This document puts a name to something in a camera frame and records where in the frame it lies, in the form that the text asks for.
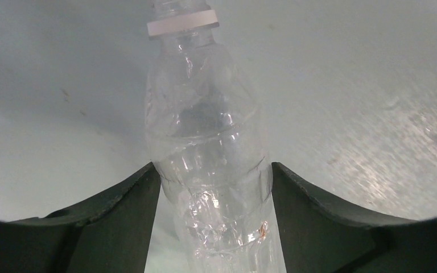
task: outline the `transparent bottle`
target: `transparent bottle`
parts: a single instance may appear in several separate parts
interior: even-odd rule
[[[156,0],[156,17],[209,9],[181,2]],[[272,169],[247,77],[209,26],[160,39],[146,139],[191,271],[279,272]]]

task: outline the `gray surface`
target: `gray surface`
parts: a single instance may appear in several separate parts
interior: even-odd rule
[[[0,219],[45,216],[148,162],[146,2],[0,0]],[[265,103],[272,160],[367,208],[437,216],[437,0],[209,4]],[[186,268],[166,206],[148,272]]]

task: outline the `bottle body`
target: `bottle body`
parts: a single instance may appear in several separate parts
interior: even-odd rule
[[[261,108],[225,48],[194,35],[206,44],[162,52],[147,91],[147,142],[175,229],[193,272],[278,272]]]

